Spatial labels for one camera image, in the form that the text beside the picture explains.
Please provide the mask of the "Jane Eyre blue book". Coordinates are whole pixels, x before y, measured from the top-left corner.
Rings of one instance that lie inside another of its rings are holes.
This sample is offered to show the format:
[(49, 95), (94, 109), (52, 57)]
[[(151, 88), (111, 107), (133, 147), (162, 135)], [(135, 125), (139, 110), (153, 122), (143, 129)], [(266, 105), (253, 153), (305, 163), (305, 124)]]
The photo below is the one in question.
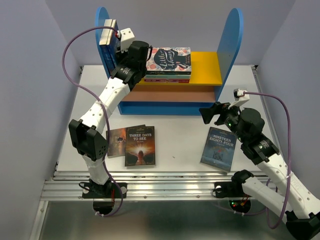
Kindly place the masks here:
[(110, 52), (107, 47), (108, 37), (109, 37), (110, 31), (111, 30), (109, 28), (104, 28), (102, 30), (100, 41), (99, 41), (99, 46), (100, 46), (100, 49), (102, 52), (102, 57), (105, 62), (105, 66), (107, 69), (106, 72), (107, 72), (108, 76), (110, 75), (110, 73), (112, 72), (112, 69), (114, 67), (113, 60), (111, 59), (111, 55), (110, 55)]

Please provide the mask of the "Animal Farm book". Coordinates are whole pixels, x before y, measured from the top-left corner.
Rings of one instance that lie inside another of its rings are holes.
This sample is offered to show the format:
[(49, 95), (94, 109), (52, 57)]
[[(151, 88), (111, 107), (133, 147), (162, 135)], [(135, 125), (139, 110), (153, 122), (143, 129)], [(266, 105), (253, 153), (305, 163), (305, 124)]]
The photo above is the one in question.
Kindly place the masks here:
[(115, 67), (118, 64), (118, 60), (116, 57), (116, 51), (117, 51), (118, 43), (119, 43), (118, 37), (116, 36), (116, 34), (119, 31), (117, 20), (116, 19), (108, 19), (107, 26), (115, 29), (115, 31), (108, 29), (107, 41), (106, 41), (106, 47), (107, 47), (110, 59), (113, 64), (113, 69), (115, 69)]

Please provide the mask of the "Three Days To See book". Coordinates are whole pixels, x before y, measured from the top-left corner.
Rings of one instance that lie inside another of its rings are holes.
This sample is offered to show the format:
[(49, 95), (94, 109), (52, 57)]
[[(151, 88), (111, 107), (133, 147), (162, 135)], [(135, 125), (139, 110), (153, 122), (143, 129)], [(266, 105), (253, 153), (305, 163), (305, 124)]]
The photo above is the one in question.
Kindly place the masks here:
[(126, 167), (156, 165), (155, 127), (134, 126), (126, 131)]

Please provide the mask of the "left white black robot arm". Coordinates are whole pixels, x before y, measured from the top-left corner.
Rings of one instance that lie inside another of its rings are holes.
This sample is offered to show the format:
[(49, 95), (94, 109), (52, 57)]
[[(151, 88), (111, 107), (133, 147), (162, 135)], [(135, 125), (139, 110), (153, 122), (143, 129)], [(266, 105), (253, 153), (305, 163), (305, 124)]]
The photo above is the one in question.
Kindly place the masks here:
[(148, 43), (133, 41), (95, 103), (79, 120), (73, 119), (68, 125), (72, 146), (83, 157), (94, 191), (100, 197), (111, 193), (111, 184), (108, 182), (110, 176), (103, 160), (109, 145), (104, 129), (110, 128), (108, 118), (146, 75), (146, 63), (151, 50)]

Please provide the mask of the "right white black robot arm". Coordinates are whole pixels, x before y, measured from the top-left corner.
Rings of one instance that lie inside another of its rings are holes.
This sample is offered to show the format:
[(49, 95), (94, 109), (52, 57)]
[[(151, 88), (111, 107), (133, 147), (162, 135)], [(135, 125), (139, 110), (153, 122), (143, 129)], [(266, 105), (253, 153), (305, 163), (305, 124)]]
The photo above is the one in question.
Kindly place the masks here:
[(209, 124), (217, 115), (215, 125), (225, 125), (241, 142), (244, 155), (275, 184), (273, 191), (248, 170), (236, 172), (230, 181), (214, 185), (216, 198), (255, 198), (279, 216), (289, 233), (297, 240), (310, 240), (320, 232), (320, 200), (289, 170), (275, 144), (263, 133), (265, 121), (253, 108), (240, 110), (230, 103), (215, 102), (200, 108), (203, 122)]

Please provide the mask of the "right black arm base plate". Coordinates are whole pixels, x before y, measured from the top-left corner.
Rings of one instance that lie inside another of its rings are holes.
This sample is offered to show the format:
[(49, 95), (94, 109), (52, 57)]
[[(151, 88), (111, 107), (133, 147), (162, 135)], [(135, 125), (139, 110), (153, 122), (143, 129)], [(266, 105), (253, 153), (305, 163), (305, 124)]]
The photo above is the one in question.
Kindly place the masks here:
[(236, 182), (236, 181), (218, 181), (214, 183), (213, 189), (210, 190), (214, 198), (240, 198), (248, 195), (256, 197), (258, 189), (264, 189), (267, 186), (260, 181)]

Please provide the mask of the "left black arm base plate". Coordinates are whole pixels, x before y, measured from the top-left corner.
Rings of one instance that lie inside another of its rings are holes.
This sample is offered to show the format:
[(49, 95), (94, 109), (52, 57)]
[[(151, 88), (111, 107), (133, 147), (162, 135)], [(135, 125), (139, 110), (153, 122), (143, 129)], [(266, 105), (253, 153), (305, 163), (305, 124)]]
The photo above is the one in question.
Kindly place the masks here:
[(114, 182), (107, 181), (105, 185), (99, 185), (94, 182), (80, 182), (78, 184), (82, 189), (83, 199), (125, 199), (127, 197), (127, 183), (119, 182), (119, 187)]

